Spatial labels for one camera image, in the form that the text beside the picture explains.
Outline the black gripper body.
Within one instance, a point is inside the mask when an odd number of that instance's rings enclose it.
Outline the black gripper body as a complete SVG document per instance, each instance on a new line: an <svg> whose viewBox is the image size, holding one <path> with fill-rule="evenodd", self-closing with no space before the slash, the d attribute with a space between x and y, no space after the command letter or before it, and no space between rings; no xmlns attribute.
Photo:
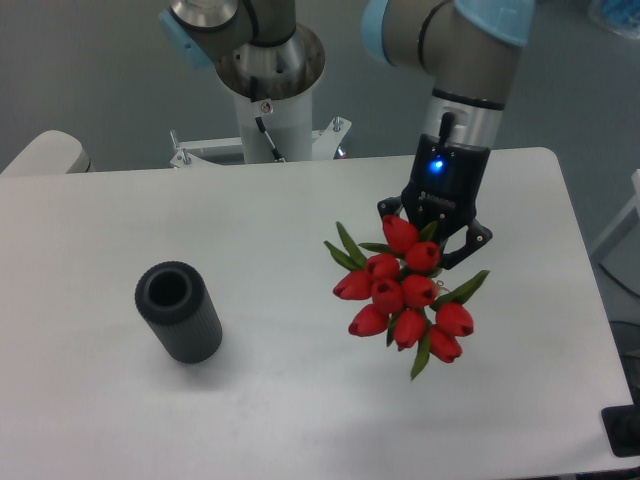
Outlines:
<svg viewBox="0 0 640 480"><path fill-rule="evenodd" d="M477 219L476 198L491 150L441 144L423 134L401 201L410 223L422 229L439 223L437 237L450 238L464 227L473 238L491 238Z"/></svg>

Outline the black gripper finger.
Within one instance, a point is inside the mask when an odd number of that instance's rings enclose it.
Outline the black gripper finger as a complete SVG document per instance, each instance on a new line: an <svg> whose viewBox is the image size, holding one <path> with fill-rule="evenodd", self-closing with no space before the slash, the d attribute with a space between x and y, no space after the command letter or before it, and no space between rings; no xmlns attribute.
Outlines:
<svg viewBox="0 0 640 480"><path fill-rule="evenodd" d="M387 215L400 216L404 206L400 196L388 197L377 203L377 211L381 218Z"/></svg>
<svg viewBox="0 0 640 480"><path fill-rule="evenodd" d="M492 239L492 231L474 219L465 234L465 244L453 252L441 255L440 266L444 270L451 270L472 254L483 248Z"/></svg>

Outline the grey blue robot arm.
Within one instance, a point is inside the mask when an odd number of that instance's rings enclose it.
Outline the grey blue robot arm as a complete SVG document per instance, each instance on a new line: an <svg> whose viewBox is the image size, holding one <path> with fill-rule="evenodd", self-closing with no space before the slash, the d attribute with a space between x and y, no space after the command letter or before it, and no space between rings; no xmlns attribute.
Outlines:
<svg viewBox="0 0 640 480"><path fill-rule="evenodd" d="M475 201L495 142L535 5L531 1L372 1L362 16L368 53L434 78L409 182L378 205L423 228L436 223L451 269L482 248L491 231ZM325 69L318 37L298 22L292 1L173 1L162 28L184 60L213 67L234 95L246 163L332 157L336 143L314 137L311 93Z"/></svg>

